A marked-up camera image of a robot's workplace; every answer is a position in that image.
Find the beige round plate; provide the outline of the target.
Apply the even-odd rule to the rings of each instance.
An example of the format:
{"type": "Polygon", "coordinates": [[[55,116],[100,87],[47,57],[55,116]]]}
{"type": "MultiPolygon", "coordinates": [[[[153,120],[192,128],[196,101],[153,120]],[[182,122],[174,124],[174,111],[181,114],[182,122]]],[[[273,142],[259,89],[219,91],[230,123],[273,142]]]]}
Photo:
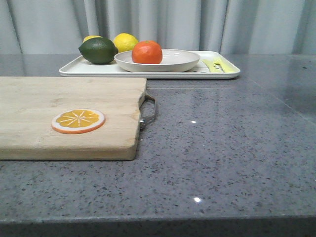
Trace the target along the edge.
{"type": "Polygon", "coordinates": [[[186,72],[192,69],[199,60],[198,54],[178,49],[163,49],[162,61],[159,64],[134,63],[132,51],[122,52],[115,56],[118,66],[129,72],[186,72]]]}

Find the orange mandarin fruit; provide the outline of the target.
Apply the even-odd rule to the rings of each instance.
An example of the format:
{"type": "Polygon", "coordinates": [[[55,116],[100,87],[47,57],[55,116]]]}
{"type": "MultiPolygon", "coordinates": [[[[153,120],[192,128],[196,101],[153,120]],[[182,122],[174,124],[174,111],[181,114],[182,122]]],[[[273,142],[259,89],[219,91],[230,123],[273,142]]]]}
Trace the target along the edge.
{"type": "Polygon", "coordinates": [[[132,61],[138,64],[160,64],[162,48],[154,40],[141,41],[132,50],[132,61]]]}

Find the white bear print tray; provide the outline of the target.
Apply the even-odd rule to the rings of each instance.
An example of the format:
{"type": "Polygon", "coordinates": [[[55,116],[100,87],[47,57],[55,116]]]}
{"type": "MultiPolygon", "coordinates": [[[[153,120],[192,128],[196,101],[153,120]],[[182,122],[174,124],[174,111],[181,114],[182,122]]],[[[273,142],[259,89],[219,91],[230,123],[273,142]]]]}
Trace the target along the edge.
{"type": "Polygon", "coordinates": [[[190,51],[200,56],[199,62],[186,72],[129,72],[114,61],[109,64],[92,64],[79,56],[59,69],[59,73],[69,77],[142,77],[147,79],[233,79],[240,74],[240,69],[217,52],[190,51]],[[235,69],[233,73],[211,73],[202,59],[214,61],[221,58],[235,69]]]}

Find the yellow plastic knife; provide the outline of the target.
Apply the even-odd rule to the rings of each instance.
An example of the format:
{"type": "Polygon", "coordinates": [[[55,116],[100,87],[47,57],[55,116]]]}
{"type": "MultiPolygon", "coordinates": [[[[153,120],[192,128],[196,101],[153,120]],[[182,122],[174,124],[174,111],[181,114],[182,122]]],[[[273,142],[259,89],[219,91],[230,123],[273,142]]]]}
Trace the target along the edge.
{"type": "Polygon", "coordinates": [[[216,65],[213,61],[208,59],[202,59],[202,62],[208,67],[211,73],[222,73],[220,69],[216,68],[216,65]]]}

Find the yellow lemon right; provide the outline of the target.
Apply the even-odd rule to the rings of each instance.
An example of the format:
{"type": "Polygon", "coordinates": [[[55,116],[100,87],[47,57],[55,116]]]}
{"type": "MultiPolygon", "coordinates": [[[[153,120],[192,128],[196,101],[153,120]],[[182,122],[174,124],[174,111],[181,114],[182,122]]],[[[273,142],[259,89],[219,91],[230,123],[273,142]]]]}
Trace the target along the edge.
{"type": "Polygon", "coordinates": [[[113,40],[119,53],[133,50],[138,42],[135,36],[128,33],[120,33],[113,40]]]}

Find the yellow lemon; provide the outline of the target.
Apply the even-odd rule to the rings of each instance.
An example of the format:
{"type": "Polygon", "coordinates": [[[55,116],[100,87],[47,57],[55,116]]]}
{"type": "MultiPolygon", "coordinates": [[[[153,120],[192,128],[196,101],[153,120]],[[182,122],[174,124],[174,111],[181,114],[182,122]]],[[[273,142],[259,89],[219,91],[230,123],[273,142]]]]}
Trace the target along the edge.
{"type": "Polygon", "coordinates": [[[90,35],[90,36],[86,36],[82,42],[86,42],[90,39],[94,39],[94,38],[102,38],[102,36],[98,36],[98,35],[90,35]]]}
{"type": "Polygon", "coordinates": [[[113,40],[119,53],[133,50],[138,42],[135,36],[128,33],[120,33],[113,40]]]}

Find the yellow plastic fork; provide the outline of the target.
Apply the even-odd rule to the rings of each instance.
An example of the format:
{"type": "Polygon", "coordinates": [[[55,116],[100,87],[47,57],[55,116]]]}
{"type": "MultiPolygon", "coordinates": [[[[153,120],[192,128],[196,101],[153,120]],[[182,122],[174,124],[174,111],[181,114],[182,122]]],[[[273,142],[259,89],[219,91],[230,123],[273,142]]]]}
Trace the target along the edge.
{"type": "Polygon", "coordinates": [[[223,61],[221,58],[214,59],[214,64],[217,68],[221,69],[224,73],[233,73],[235,69],[223,61]]]}

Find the orange slice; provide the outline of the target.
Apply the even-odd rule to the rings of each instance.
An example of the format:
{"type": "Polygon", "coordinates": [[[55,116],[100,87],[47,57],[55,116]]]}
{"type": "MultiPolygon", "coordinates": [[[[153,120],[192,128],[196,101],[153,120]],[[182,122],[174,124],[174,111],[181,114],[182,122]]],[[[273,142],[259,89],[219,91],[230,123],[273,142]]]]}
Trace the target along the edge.
{"type": "Polygon", "coordinates": [[[51,127],[64,134],[82,134],[100,128],[105,121],[105,115],[98,110],[74,109],[55,116],[51,127]]]}

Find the green lime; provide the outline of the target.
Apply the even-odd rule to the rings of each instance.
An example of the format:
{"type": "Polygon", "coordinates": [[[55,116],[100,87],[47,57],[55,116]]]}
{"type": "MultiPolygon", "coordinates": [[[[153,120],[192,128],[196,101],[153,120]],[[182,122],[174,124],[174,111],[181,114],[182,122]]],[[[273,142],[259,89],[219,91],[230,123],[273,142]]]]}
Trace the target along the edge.
{"type": "Polygon", "coordinates": [[[103,65],[114,60],[118,49],[110,39],[94,38],[83,42],[79,47],[79,52],[88,62],[103,65]]]}

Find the yellow lemon left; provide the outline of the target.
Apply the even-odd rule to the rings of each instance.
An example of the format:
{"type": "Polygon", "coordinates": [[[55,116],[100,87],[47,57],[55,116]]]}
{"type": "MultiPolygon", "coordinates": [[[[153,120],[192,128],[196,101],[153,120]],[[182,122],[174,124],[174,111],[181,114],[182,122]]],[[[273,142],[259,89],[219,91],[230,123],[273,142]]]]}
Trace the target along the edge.
{"type": "Polygon", "coordinates": [[[90,39],[94,39],[94,38],[102,38],[102,36],[98,36],[98,35],[90,35],[90,36],[86,36],[82,42],[86,42],[90,39]]]}

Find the wooden cutting board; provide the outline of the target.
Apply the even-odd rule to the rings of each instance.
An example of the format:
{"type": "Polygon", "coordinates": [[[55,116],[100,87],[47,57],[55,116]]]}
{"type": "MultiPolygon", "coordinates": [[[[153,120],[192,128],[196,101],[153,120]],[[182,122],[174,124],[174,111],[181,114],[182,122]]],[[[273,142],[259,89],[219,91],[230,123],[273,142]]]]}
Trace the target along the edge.
{"type": "Polygon", "coordinates": [[[1,77],[2,160],[133,160],[145,78],[1,77]],[[55,116],[74,109],[105,115],[98,129],[55,131],[55,116]]]}

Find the grey curtain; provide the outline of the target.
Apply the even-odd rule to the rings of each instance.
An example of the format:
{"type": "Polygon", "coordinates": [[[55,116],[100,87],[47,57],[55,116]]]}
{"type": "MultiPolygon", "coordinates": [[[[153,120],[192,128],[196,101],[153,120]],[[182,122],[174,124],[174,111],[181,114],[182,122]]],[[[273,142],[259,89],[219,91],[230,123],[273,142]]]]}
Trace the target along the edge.
{"type": "Polygon", "coordinates": [[[164,48],[315,54],[313,0],[3,0],[1,54],[76,54],[84,37],[130,33],[164,48]]]}

